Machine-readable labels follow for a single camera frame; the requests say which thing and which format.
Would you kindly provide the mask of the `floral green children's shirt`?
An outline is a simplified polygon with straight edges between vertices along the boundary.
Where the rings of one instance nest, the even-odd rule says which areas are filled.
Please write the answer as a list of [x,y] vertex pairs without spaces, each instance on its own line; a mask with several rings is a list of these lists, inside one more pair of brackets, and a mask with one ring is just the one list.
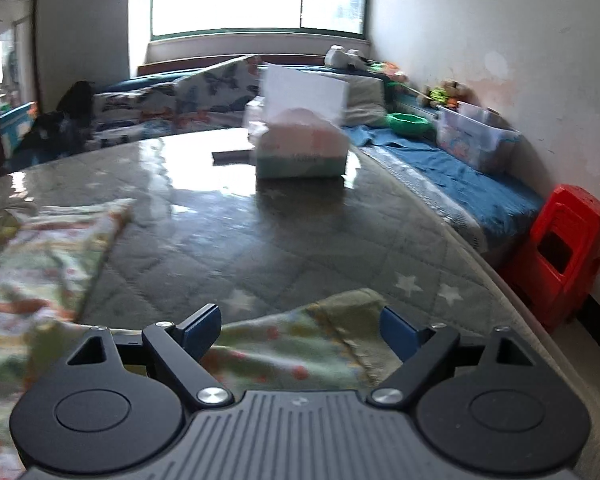
[[382,342],[385,249],[362,211],[257,207],[204,196],[149,221],[136,200],[0,210],[0,479],[20,394],[92,325],[136,334],[208,302],[222,312],[204,366],[236,392],[365,388],[398,361]]

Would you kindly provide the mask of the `red plastic stool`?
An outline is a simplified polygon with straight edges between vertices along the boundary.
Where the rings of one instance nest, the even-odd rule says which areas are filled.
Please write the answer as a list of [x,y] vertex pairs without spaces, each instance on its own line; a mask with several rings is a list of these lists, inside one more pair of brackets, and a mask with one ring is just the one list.
[[549,332],[579,309],[600,273],[600,200],[577,185],[554,188],[502,278]]

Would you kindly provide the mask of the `blue sofa cover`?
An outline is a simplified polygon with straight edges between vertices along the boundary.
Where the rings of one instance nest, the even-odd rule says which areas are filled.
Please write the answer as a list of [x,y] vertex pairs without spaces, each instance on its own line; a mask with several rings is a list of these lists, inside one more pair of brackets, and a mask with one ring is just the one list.
[[344,132],[480,254],[526,232],[543,206],[538,194],[508,174],[482,174],[430,142],[401,138],[387,128]]

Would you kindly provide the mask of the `dark remote on table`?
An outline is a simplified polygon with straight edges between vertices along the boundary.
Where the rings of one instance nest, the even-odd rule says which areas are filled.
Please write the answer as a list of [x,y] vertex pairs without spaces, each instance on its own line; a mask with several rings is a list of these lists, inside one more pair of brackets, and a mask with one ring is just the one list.
[[230,150],[212,153],[215,165],[250,165],[253,150]]

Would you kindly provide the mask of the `clear plastic storage box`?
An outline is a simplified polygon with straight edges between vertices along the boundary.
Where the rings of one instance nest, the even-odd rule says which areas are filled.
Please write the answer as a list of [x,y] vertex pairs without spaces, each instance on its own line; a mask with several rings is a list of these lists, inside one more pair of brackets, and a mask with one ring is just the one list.
[[498,113],[466,102],[437,111],[437,144],[483,174],[503,172],[521,139]]

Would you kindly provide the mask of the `green plastic bowl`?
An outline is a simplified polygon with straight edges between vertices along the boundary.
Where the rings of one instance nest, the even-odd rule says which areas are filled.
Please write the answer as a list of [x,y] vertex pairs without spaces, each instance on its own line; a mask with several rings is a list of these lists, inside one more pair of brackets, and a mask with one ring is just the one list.
[[387,115],[387,126],[397,136],[418,138],[428,132],[430,123],[426,118],[414,114],[391,113]]

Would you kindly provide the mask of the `tissue pack with white tissue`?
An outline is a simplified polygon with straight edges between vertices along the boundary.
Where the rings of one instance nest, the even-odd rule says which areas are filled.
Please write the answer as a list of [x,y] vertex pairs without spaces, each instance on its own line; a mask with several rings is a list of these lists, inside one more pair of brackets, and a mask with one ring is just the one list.
[[347,81],[268,65],[262,74],[261,119],[252,130],[260,180],[338,178],[349,138],[342,130]]

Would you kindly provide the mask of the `black bag on sofa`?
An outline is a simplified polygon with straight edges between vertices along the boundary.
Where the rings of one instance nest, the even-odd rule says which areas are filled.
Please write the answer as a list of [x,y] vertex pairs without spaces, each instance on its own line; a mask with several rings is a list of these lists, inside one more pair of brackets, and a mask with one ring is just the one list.
[[12,161],[25,167],[83,152],[91,137],[93,102],[92,84],[77,81],[54,110],[35,118],[12,151]]

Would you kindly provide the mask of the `butterfly print cushion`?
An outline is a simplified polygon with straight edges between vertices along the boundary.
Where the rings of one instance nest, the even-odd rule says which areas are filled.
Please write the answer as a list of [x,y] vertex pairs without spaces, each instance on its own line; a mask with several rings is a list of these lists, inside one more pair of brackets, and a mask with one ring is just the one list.
[[149,87],[94,96],[92,130],[107,145],[236,128],[259,91],[260,58],[245,55]]

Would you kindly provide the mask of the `grey pillow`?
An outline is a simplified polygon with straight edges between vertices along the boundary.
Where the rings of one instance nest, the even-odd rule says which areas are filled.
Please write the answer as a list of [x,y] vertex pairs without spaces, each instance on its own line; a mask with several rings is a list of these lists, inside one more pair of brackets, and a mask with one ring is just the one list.
[[385,127],[387,109],[384,82],[366,76],[345,76],[344,80],[348,84],[348,97],[343,125]]

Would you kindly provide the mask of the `colourful plush toys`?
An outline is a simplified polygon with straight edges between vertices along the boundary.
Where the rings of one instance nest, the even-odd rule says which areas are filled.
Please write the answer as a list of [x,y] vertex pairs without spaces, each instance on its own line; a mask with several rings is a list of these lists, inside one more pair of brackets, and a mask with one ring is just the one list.
[[416,96],[416,102],[421,107],[446,107],[456,110],[460,102],[469,102],[472,97],[471,88],[455,80],[445,80],[441,84],[422,88]]

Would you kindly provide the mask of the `blue white cabinet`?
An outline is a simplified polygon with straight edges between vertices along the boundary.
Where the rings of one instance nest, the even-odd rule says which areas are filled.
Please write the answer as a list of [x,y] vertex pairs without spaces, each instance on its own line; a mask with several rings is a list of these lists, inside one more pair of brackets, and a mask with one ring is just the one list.
[[38,106],[35,102],[22,104],[0,115],[0,135],[6,158],[12,156],[14,149],[30,131],[36,116]]

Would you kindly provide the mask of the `white plush toy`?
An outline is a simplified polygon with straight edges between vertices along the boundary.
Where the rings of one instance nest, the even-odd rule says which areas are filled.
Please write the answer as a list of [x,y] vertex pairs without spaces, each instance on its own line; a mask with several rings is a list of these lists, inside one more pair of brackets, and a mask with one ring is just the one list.
[[336,44],[325,54],[324,64],[335,70],[366,70],[370,66],[368,59],[359,50],[347,50]]

